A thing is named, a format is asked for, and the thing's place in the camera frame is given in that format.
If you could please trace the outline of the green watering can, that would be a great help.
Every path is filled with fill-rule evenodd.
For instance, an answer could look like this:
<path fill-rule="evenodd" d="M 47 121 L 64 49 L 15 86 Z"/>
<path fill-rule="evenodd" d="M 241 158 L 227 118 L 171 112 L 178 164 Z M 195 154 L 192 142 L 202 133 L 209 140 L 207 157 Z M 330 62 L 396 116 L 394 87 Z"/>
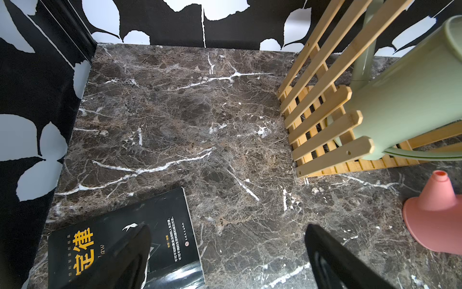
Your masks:
<path fill-rule="evenodd" d="M 364 87 L 346 111 L 360 111 L 356 137 L 374 142 L 367 160 L 405 140 L 462 117 L 462 4 L 412 1 L 378 37 L 375 55 L 396 58 Z"/>

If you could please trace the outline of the black book yellow title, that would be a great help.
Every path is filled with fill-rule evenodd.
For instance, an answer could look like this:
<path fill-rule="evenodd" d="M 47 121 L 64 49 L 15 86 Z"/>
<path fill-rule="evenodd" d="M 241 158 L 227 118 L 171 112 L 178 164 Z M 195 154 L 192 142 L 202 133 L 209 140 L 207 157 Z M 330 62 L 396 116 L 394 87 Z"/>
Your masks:
<path fill-rule="evenodd" d="M 199 289 L 205 284 L 183 188 L 54 231 L 51 289 Z"/>

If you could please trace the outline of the pink watering can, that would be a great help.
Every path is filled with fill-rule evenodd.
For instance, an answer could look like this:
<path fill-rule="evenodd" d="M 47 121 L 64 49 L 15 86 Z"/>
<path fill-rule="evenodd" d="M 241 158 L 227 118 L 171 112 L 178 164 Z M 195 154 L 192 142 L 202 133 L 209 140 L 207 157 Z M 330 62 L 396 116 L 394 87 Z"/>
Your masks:
<path fill-rule="evenodd" d="M 423 247 L 462 254 L 462 196 L 454 193 L 444 171 L 434 171 L 418 197 L 404 202 L 403 219 Z"/>

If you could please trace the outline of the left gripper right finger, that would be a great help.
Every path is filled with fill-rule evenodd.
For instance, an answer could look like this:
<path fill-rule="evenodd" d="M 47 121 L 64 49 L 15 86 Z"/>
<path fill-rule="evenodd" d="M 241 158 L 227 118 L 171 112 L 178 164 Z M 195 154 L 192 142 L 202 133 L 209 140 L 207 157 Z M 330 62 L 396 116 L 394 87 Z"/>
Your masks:
<path fill-rule="evenodd" d="M 310 224 L 304 242 L 319 289 L 391 289 L 321 226 Z"/>

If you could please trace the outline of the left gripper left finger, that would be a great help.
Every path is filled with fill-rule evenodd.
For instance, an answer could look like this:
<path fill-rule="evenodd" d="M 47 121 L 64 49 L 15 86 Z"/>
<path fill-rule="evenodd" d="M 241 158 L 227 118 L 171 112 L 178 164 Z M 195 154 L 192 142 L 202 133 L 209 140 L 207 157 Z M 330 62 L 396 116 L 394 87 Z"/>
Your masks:
<path fill-rule="evenodd" d="M 150 229 L 141 224 L 127 232 L 88 271 L 64 286 L 65 289 L 139 289 L 147 269 Z"/>

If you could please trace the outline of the wooden slatted two-tier shelf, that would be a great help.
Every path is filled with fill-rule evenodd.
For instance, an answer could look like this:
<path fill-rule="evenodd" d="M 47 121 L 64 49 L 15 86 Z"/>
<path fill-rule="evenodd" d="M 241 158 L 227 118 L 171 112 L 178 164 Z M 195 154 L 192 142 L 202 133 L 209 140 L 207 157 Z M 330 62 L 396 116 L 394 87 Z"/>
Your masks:
<path fill-rule="evenodd" d="M 323 45 L 319 41 L 342 7 L 331 1 L 297 60 L 277 91 L 285 115 L 288 140 L 298 177 L 409 166 L 427 161 L 459 161 L 461 144 L 431 151 L 422 147 L 462 133 L 462 118 L 386 149 L 378 160 L 367 160 L 375 145 L 354 129 L 363 114 L 345 104 L 359 85 L 335 86 L 346 69 L 372 51 L 378 36 L 411 1 L 354 1 Z"/>

